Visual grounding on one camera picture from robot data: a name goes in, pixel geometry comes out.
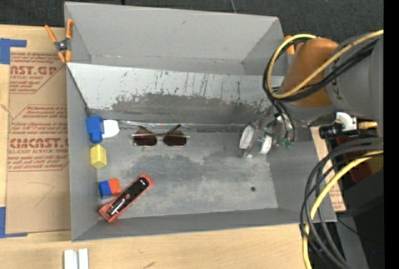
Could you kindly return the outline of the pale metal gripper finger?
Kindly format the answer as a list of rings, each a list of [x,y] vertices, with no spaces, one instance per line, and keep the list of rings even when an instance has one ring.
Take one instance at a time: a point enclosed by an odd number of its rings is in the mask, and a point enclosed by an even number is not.
[[[239,140],[239,149],[244,158],[253,158],[256,154],[259,141],[257,140],[257,130],[251,125],[247,125]]]
[[[266,155],[272,148],[272,141],[273,141],[272,136],[269,134],[265,134],[261,141],[259,154]]]

